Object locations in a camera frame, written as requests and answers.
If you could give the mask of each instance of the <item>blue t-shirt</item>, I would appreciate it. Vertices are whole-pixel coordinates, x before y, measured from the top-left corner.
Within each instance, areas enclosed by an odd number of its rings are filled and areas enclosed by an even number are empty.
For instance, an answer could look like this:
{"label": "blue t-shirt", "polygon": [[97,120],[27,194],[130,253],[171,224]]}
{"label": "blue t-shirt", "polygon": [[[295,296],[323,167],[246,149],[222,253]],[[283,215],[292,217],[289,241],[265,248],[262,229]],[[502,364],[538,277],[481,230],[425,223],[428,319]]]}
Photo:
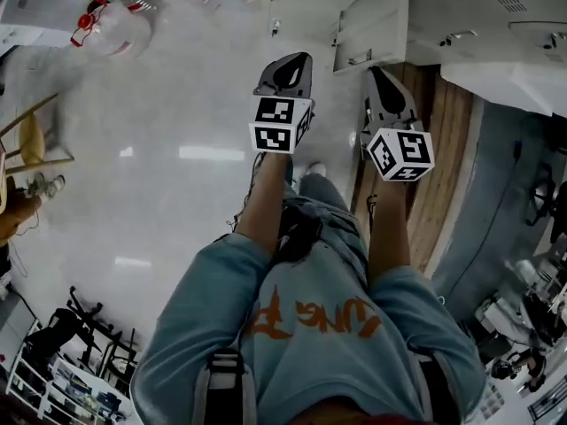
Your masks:
{"label": "blue t-shirt", "polygon": [[190,423],[198,372],[238,338],[259,424],[289,422],[333,397],[350,398],[371,416],[426,420],[408,347],[446,362],[457,407],[470,413],[484,368],[428,281],[399,267],[367,287],[364,249],[353,246],[348,215],[309,200],[299,205],[323,222],[301,261],[271,266],[258,244],[237,234],[193,260],[132,382],[143,423]]}

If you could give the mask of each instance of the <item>yellow chair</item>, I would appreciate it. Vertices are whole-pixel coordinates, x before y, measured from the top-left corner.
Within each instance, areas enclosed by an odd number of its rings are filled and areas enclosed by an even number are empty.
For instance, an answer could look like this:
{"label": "yellow chair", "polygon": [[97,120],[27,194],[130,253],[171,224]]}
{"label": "yellow chair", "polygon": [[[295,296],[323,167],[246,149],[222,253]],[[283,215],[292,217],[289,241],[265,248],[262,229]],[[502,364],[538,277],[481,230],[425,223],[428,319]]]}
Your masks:
{"label": "yellow chair", "polygon": [[46,97],[43,101],[30,107],[23,112],[16,120],[6,126],[0,131],[0,138],[10,132],[18,124],[19,127],[19,149],[6,154],[6,159],[13,158],[20,155],[23,161],[23,166],[15,166],[12,168],[5,168],[2,175],[2,185],[0,186],[0,214],[4,212],[6,207],[6,177],[20,172],[27,172],[29,170],[36,170],[44,166],[55,166],[59,164],[68,164],[74,161],[74,157],[69,155],[69,158],[43,160],[45,158],[45,138],[39,125],[34,112],[49,103],[57,97],[58,93]]}

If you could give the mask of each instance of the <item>white cube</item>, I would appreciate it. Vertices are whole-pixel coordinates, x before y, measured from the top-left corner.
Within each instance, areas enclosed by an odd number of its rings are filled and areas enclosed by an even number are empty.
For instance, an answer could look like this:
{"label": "white cube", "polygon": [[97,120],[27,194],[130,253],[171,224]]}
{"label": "white cube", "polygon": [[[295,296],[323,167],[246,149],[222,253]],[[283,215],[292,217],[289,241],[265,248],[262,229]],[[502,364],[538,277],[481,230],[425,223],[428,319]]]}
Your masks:
{"label": "white cube", "polygon": [[416,181],[435,167],[428,132],[382,127],[370,142],[368,152],[386,181]]}
{"label": "white cube", "polygon": [[292,154],[311,124],[311,99],[253,96],[250,137],[255,151]]}

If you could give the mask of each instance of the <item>shirt sleeve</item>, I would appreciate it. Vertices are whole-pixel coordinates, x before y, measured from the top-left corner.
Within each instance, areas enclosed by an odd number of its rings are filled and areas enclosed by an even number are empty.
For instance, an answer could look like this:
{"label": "shirt sleeve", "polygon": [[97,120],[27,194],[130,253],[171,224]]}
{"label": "shirt sleeve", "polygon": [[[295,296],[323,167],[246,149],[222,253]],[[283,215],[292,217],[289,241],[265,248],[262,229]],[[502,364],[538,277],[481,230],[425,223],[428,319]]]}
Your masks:
{"label": "shirt sleeve", "polygon": [[477,405],[485,387],[485,368],[474,342],[457,326],[437,300],[429,280],[411,267],[397,267],[370,285],[372,300],[398,328],[406,344],[417,352],[445,361],[456,401],[464,415]]}
{"label": "shirt sleeve", "polygon": [[159,317],[131,383],[144,424],[190,423],[198,372],[214,351],[235,341],[269,263],[258,244],[238,234],[197,254]]}

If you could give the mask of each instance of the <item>wooden board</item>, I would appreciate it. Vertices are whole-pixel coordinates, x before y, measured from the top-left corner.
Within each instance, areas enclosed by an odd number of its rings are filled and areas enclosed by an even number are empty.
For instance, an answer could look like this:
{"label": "wooden board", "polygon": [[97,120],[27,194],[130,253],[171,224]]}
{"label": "wooden board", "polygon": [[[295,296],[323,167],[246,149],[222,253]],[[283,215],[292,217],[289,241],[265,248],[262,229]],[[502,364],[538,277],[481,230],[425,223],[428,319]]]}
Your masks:
{"label": "wooden board", "polygon": [[[436,69],[410,64],[384,68],[416,101],[418,117],[431,133],[436,166],[419,182],[408,185],[408,237],[412,265],[424,271],[451,204],[469,132],[472,95],[444,81]],[[369,242],[367,198],[378,193],[378,172],[371,161],[361,162],[351,209]]]}

